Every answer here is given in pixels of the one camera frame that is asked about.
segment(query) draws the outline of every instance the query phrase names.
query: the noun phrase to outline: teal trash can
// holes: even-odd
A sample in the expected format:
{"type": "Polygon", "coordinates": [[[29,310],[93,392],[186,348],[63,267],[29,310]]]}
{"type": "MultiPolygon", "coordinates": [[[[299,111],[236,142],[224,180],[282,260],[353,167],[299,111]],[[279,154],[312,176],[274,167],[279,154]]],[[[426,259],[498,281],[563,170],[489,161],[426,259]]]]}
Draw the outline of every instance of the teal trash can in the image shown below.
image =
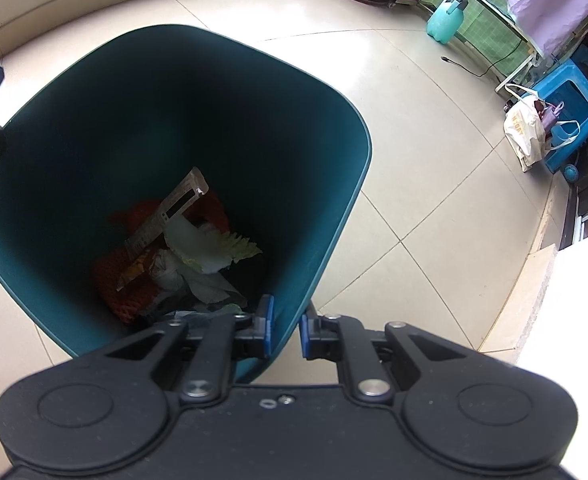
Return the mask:
{"type": "MultiPolygon", "coordinates": [[[[0,281],[72,355],[127,333],[91,279],[94,261],[125,238],[107,219],[165,197],[197,166],[235,230],[264,251],[276,356],[371,156],[362,118],[336,90],[185,25],[142,28],[99,47],[16,113],[6,134],[0,281]]],[[[266,366],[244,362],[240,379],[266,366]]]]}

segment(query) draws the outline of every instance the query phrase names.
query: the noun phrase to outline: blue plastic stool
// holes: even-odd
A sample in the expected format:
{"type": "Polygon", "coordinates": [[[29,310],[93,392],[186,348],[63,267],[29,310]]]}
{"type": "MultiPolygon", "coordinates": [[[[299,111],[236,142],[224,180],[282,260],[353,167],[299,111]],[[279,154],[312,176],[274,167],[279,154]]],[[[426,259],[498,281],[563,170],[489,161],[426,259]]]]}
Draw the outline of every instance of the blue plastic stool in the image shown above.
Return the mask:
{"type": "MultiPolygon", "coordinates": [[[[559,120],[578,121],[581,125],[581,131],[573,142],[546,156],[545,165],[549,171],[554,173],[588,137],[588,79],[570,59],[536,83],[534,90],[538,92],[541,99],[552,104],[558,104],[560,101],[565,103],[559,120]]],[[[558,146],[564,140],[575,135],[577,128],[574,124],[564,124],[563,126],[554,126],[551,133],[552,145],[558,146]]]]}

